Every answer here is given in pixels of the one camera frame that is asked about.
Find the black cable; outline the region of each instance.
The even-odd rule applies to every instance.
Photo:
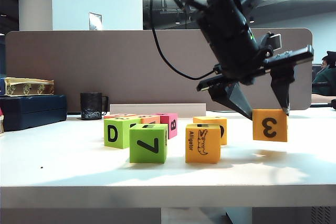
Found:
[[[206,10],[206,6],[205,5],[202,5],[201,3],[196,2],[196,1],[191,1],[190,5],[194,6],[195,8],[197,8],[199,10]]]
[[[162,51],[161,51],[161,48],[160,48],[160,45],[159,45],[159,41],[158,41],[158,37],[156,36],[156,32],[155,32],[155,28],[154,28],[154,22],[153,22],[153,14],[152,14],[152,11],[153,11],[153,0],[150,0],[150,6],[149,6],[149,16],[150,16],[150,23],[151,23],[151,27],[152,27],[152,32],[153,32],[153,37],[154,37],[154,40],[155,40],[155,44],[156,44],[156,48],[158,49],[158,52],[161,56],[161,58],[163,59],[163,61],[176,73],[178,73],[180,76],[183,76],[185,78],[188,78],[190,80],[201,80],[203,79],[204,77],[207,77],[209,76],[210,74],[212,74],[214,72],[214,70],[212,70],[211,72],[209,73],[206,73],[205,75],[203,76],[200,76],[200,77],[191,77],[191,76],[188,76],[180,71],[178,71],[176,68],[174,68],[173,65],[171,65],[169,63],[169,61],[165,58],[165,56],[163,55]]]

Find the gold ornate box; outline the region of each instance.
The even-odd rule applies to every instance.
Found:
[[[13,78],[6,77],[1,79],[1,95],[15,97],[18,95],[47,95],[54,94],[54,81]]]

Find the gray partition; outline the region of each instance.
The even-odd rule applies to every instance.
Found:
[[[256,37],[268,31],[282,34],[278,53],[312,44],[307,29],[253,29]],[[217,63],[199,30],[159,30],[157,36],[167,59],[182,72],[200,76]],[[111,103],[206,103],[208,110],[225,109],[207,91],[196,91],[198,81],[166,66],[150,30],[11,32],[6,58],[9,77],[54,80],[55,93],[67,96],[69,111],[80,110],[79,93],[87,91],[102,92]],[[297,66],[292,109],[309,107],[311,71],[311,63]],[[253,108],[279,108],[268,74],[242,87]]]

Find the pink block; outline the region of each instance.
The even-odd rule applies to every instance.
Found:
[[[160,116],[160,123],[168,124],[168,139],[177,135],[177,113],[156,113]]]

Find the white table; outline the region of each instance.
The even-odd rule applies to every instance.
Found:
[[[130,164],[129,149],[103,144],[103,121],[67,121],[5,132],[1,207],[145,208],[336,206],[336,111],[291,111],[289,142],[252,140],[252,121],[228,118],[218,164],[186,164],[185,126],[165,164]]]

